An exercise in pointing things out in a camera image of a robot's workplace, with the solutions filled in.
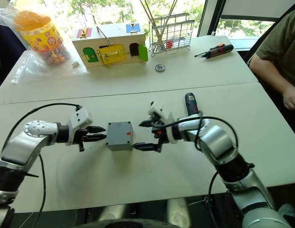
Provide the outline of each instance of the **wooden lock box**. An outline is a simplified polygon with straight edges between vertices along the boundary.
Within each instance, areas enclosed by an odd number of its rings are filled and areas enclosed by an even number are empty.
[[[86,67],[148,60],[145,34],[136,23],[98,25],[77,29],[72,43]]]

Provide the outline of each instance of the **person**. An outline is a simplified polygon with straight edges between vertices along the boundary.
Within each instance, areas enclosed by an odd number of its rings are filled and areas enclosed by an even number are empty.
[[[273,28],[249,67],[295,132],[295,10]]]

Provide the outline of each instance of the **window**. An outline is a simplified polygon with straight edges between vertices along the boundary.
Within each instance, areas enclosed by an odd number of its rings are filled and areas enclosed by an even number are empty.
[[[93,26],[95,24],[139,22],[148,32],[148,18],[138,0],[18,0],[18,5],[37,5],[37,8],[47,8],[61,30],[70,38],[74,29]],[[147,0],[154,15],[168,14],[173,0]],[[195,19],[192,36],[197,35],[205,0],[180,0],[173,13],[188,12]]]
[[[273,24],[273,21],[220,19],[216,35],[227,36],[238,50],[248,50]]]

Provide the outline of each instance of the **metal rack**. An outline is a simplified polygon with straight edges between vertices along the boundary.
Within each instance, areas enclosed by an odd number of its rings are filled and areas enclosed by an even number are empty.
[[[174,54],[180,48],[190,49],[195,21],[190,19],[189,13],[162,16],[154,20],[154,25],[149,22],[149,51],[152,51],[152,57],[162,52]]]

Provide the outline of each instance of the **plastic jar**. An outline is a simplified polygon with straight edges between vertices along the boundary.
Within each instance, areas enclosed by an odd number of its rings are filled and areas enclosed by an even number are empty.
[[[70,59],[63,39],[49,16],[25,10],[15,17],[14,23],[24,40],[48,64],[57,65]]]

